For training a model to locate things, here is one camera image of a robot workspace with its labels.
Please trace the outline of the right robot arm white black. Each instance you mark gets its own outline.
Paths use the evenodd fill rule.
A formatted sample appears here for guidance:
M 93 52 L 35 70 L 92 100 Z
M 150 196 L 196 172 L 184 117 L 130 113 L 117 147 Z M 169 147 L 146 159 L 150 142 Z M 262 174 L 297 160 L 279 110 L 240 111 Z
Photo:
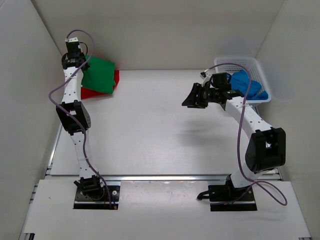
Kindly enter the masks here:
M 232 89 L 228 74 L 201 72 L 202 83 L 194 83 L 182 106 L 205 109 L 209 103 L 219 104 L 239 124 L 249 143 L 245 152 L 245 163 L 230 175 L 231 183 L 224 187 L 224 195 L 236 200 L 245 188 L 262 174 L 280 167 L 286 162 L 286 133 L 265 122 L 246 102 L 241 91 Z

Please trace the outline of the green t shirt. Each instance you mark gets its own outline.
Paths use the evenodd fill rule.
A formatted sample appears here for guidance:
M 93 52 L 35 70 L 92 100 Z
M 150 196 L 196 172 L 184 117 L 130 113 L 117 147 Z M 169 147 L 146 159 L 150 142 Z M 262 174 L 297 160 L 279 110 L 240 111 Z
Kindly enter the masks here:
M 110 94 L 115 84 L 116 64 L 112 61 L 92 56 L 89 68 L 84 71 L 81 86 L 97 92 Z

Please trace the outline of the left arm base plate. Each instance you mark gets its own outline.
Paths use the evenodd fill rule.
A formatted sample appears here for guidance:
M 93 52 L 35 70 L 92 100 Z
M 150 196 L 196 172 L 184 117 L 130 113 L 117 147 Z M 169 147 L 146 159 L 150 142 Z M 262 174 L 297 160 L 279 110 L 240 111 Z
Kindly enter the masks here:
M 112 184 L 108 186 L 109 195 L 104 186 L 92 192 L 83 191 L 80 184 L 76 184 L 73 209 L 76 210 L 118 210 L 121 186 Z

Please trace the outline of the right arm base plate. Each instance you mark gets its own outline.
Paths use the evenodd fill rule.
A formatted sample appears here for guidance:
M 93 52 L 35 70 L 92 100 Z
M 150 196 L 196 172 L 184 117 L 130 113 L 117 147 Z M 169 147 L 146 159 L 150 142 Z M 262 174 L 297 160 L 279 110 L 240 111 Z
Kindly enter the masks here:
M 209 200 L 211 212 L 253 212 L 257 204 L 251 186 L 235 188 L 230 175 L 224 184 L 210 184 L 198 194 L 198 201 Z

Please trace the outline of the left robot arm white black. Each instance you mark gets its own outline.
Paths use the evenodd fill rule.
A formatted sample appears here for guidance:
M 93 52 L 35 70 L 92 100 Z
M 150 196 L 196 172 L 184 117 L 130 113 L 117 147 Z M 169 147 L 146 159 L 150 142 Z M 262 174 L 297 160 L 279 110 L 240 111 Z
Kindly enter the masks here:
M 79 180 L 74 182 L 77 192 L 87 200 L 98 201 L 104 196 L 105 187 L 86 160 L 90 156 L 90 151 L 86 153 L 83 151 L 85 140 L 83 130 L 87 131 L 91 127 L 91 118 L 81 102 L 81 82 L 84 77 L 83 71 L 88 70 L 90 66 L 86 63 L 77 70 L 86 61 L 77 37 L 67 39 L 65 44 L 67 53 L 61 60 L 65 77 L 64 93 L 61 103 L 56 107 L 56 112 L 75 147 L 79 165 Z

